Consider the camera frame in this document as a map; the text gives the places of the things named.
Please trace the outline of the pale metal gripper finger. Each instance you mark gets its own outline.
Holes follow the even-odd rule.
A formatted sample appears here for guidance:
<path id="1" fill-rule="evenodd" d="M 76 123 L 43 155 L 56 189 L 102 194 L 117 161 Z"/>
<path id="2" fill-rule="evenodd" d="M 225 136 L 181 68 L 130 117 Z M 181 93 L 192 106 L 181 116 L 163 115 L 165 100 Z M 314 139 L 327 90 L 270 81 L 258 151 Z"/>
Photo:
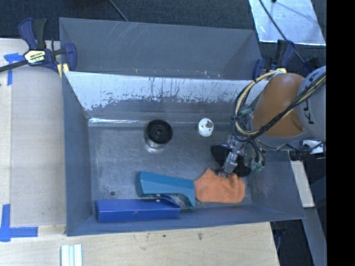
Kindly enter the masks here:
<path id="1" fill-rule="evenodd" d="M 234 169 L 237 167 L 238 156 L 228 156 L 224 162 L 224 165 L 222 167 L 222 171 L 224 173 L 224 176 L 230 176 Z"/>
<path id="2" fill-rule="evenodd" d="M 230 160 L 231 154 L 228 154 L 223 166 L 218 170 L 218 175 L 230 175 L 234 170 L 234 165 Z"/>

